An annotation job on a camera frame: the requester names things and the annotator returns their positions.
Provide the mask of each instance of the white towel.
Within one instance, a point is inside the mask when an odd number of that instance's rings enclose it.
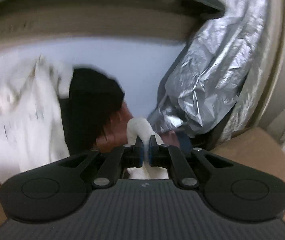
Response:
[[[59,73],[43,59],[15,73],[0,89],[0,183],[69,156],[57,98]]]

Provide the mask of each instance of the metal screw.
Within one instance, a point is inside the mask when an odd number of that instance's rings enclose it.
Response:
[[[185,186],[195,186],[197,184],[197,180],[194,178],[183,178],[182,184]]]
[[[109,179],[107,178],[96,178],[93,183],[97,186],[106,186],[109,184]]]

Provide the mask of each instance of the silver reflective fabric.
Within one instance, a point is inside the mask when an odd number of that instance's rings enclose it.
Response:
[[[198,30],[148,118],[156,132],[184,126],[190,136],[203,134],[231,110],[255,56],[267,7],[268,0],[226,0],[225,15]]]

